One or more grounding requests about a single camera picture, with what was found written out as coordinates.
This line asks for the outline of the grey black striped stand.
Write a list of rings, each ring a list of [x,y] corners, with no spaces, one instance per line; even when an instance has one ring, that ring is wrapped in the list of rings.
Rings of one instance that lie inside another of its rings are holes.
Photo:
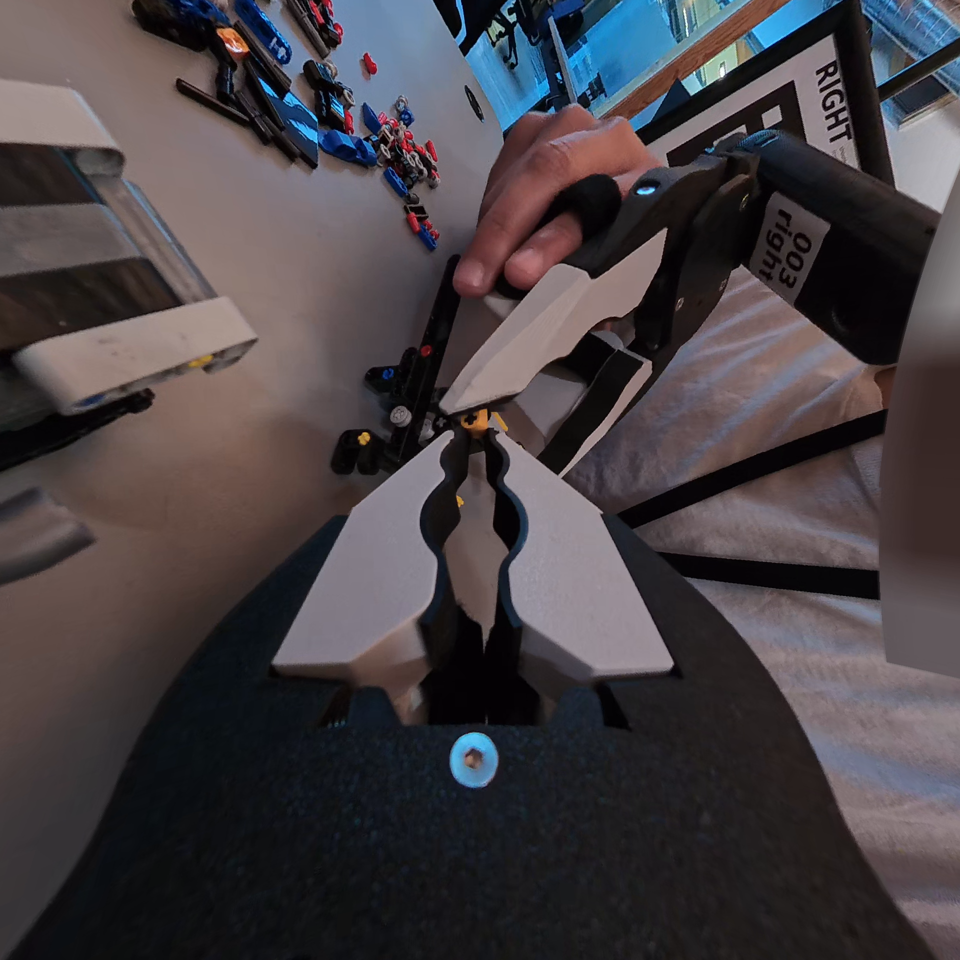
[[[234,365],[258,336],[215,293],[67,87],[1,83],[1,469]]]

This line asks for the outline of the black lego assembly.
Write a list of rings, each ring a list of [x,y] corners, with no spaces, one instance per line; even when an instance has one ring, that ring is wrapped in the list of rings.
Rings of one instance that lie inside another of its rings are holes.
[[[438,378],[461,303],[453,287],[460,258],[455,254],[446,262],[420,343],[407,347],[398,362],[366,371],[364,384],[387,414],[389,434],[373,428],[344,431],[331,454],[333,474],[394,474],[431,444],[427,427],[440,433],[452,425],[440,412],[446,389],[438,387]]]

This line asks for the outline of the person's white shirt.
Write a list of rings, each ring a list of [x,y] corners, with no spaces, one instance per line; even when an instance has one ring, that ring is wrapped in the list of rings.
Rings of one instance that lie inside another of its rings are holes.
[[[604,513],[884,415],[874,373],[745,269],[646,396],[567,476]],[[616,683],[664,735],[625,830],[655,863],[603,919],[615,958],[958,958],[958,679],[887,660],[879,600],[693,580],[656,552],[879,568],[881,435],[647,522],[680,677]],[[652,693],[656,688],[654,704]]]

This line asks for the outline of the person's right hand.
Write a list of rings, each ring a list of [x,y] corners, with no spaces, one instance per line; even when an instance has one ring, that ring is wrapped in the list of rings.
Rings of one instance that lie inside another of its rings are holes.
[[[621,117],[597,119],[580,105],[521,117],[494,162],[475,233],[453,285],[465,298],[490,294],[500,277],[527,291],[582,244],[576,216],[541,224],[556,196],[582,179],[608,175],[625,196],[660,160]]]

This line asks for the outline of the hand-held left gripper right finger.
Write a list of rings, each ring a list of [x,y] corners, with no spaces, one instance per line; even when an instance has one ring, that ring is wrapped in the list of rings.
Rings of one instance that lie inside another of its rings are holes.
[[[491,678],[557,701],[669,674],[674,659],[602,511],[505,434],[486,434],[493,528],[507,547],[486,642]]]

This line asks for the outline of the grey curved object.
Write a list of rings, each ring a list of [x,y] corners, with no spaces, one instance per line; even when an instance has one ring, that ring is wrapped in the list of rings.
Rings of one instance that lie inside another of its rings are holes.
[[[1,503],[1,585],[48,570],[96,543],[90,528],[41,487]]]

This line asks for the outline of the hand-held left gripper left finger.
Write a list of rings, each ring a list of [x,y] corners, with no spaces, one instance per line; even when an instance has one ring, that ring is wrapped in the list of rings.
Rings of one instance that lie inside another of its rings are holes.
[[[426,678],[418,621],[439,561],[421,516],[454,439],[443,433],[351,510],[272,660],[276,673],[380,688],[393,701]]]

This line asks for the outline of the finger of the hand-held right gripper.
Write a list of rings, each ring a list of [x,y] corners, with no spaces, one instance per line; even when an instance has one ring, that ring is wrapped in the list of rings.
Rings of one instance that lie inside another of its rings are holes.
[[[666,229],[596,278],[560,263],[499,324],[439,402],[446,416],[488,408],[524,391],[595,327],[631,313],[662,264]]]
[[[652,361],[609,331],[590,332],[510,401],[510,438],[566,475],[644,389]]]

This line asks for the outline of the pile of loose lego pieces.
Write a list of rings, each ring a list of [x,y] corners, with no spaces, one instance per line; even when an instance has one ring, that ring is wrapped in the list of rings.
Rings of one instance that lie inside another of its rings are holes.
[[[297,95],[289,69],[294,48],[257,1],[133,1],[130,12],[146,33],[215,62],[213,90],[178,78],[177,92],[253,131],[291,162],[317,169],[322,155],[378,172],[402,201],[410,231],[429,251],[440,232],[416,189],[440,185],[434,143],[414,138],[414,115],[404,96],[388,111],[358,103],[331,59],[343,40],[332,2],[285,1],[313,58],[301,68],[309,101]]]

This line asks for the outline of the wooden ledge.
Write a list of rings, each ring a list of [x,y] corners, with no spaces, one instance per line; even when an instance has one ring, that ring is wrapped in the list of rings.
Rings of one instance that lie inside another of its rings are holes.
[[[633,119],[666,95],[675,81],[694,74],[786,4],[786,1],[731,2],[693,30],[670,54],[660,57],[630,83],[609,94],[595,115]]]

